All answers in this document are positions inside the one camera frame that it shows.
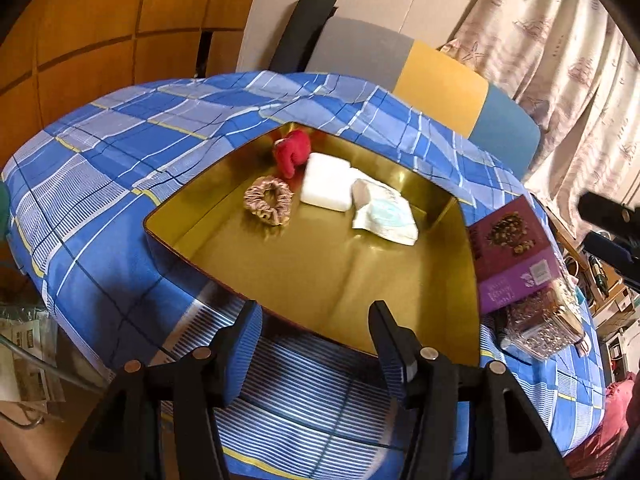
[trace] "red plush toy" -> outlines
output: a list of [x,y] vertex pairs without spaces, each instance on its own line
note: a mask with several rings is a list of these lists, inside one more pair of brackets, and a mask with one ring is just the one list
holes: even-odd
[[273,156],[284,178],[292,178],[296,166],[304,164],[311,153],[311,141],[302,130],[293,130],[273,145]]

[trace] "floral curtain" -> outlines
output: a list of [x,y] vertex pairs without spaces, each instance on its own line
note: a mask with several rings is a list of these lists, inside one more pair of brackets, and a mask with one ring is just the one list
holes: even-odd
[[581,239],[587,189],[614,196],[640,140],[640,66],[599,0],[478,0],[443,52],[540,127],[524,184]]

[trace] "chair backrest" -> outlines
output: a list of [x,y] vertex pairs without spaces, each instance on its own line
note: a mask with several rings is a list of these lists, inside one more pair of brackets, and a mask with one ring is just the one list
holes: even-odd
[[518,178],[540,140],[524,110],[482,76],[419,40],[372,23],[330,18],[306,72],[376,83],[495,155]]

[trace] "blue plaid bedsheet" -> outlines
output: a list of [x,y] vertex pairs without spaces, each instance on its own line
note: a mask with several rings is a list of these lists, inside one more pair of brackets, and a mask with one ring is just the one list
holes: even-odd
[[[352,140],[455,195],[467,224],[524,194],[499,160],[384,89],[339,75],[271,72],[166,80],[113,92],[50,124],[2,172],[10,247],[47,307],[105,376],[136,358],[170,361],[230,324],[238,298],[205,306],[156,271],[142,219],[231,150],[287,121]],[[582,302],[584,327],[596,342]],[[563,453],[604,412],[597,344],[546,362],[505,356],[481,329],[482,364],[516,374]],[[396,478],[414,414],[359,371],[367,360],[313,336],[261,338],[241,397],[220,412],[231,471],[258,478]],[[465,457],[468,406],[458,410],[455,463]]]

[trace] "green cloth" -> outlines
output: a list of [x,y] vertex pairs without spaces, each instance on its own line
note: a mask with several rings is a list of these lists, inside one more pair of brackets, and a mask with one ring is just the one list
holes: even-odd
[[0,242],[6,238],[9,229],[9,190],[0,181]]

